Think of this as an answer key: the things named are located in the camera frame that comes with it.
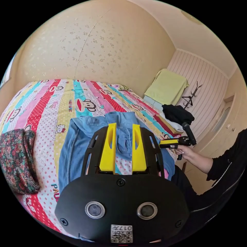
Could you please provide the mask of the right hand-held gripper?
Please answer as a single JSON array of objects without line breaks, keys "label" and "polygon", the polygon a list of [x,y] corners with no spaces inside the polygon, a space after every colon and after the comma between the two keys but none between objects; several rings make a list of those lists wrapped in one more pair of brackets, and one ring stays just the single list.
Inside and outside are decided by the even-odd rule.
[{"label": "right hand-held gripper", "polygon": [[[182,136],[178,139],[165,139],[160,141],[160,148],[178,148],[178,145],[191,146],[191,141],[188,137]],[[182,155],[178,155],[177,160],[180,161]]]}]

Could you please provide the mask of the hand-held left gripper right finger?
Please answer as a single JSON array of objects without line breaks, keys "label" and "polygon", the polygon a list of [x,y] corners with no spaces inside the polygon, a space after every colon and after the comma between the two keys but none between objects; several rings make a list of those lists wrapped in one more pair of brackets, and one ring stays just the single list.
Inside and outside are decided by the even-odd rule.
[{"label": "hand-held left gripper right finger", "polygon": [[132,171],[146,171],[147,166],[140,125],[132,125],[132,137]]}]

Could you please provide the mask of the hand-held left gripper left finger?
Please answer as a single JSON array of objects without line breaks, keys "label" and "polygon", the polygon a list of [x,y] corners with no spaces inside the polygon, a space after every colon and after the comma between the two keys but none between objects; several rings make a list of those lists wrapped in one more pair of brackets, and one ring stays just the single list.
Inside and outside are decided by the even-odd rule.
[{"label": "hand-held left gripper left finger", "polygon": [[116,130],[117,130],[116,123],[111,123],[107,127],[104,146],[103,146],[100,165],[99,165],[101,172],[115,172]]}]

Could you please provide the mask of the person's right hand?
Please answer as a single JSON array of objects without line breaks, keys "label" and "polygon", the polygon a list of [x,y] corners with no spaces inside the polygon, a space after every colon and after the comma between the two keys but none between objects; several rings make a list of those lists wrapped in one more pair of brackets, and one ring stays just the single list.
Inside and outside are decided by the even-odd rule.
[{"label": "person's right hand", "polygon": [[178,145],[178,147],[175,148],[174,151],[177,155],[182,155],[182,158],[187,161],[190,161],[192,158],[194,158],[195,155],[190,147],[184,145]]}]

